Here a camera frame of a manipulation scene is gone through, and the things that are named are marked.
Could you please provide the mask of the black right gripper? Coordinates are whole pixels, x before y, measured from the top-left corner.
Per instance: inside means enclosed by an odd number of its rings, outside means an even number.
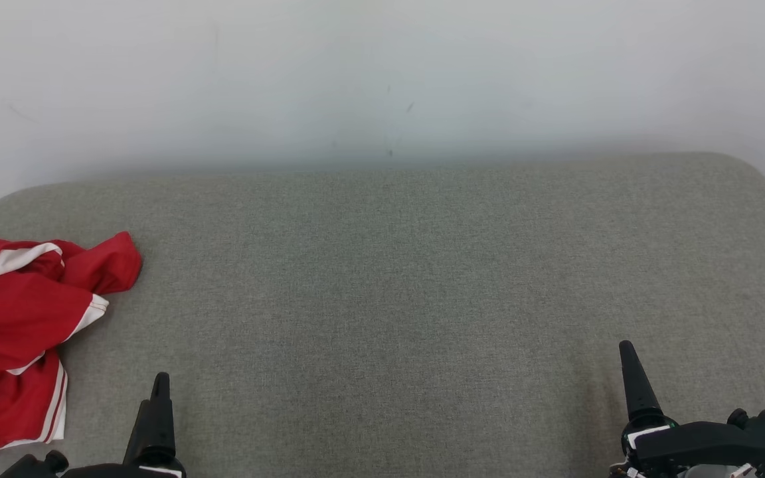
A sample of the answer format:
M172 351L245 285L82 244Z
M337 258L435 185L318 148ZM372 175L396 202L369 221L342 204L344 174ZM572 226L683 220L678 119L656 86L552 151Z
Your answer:
M619 352L629 423L613 477L687 477L704 465L731 468L728 477L765 477L765 414L678 424L663 414L632 342L622 340Z

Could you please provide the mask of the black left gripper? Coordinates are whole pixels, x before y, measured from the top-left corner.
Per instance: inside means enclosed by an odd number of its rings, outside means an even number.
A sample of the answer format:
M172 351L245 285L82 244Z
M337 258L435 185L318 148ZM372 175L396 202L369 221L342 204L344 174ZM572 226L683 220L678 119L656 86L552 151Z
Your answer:
M129 442L124 463L104 463L72 468L64 478L75 477L186 477L187 472L176 460L173 403L170 397L170 376L159 372L151 394L142 400Z

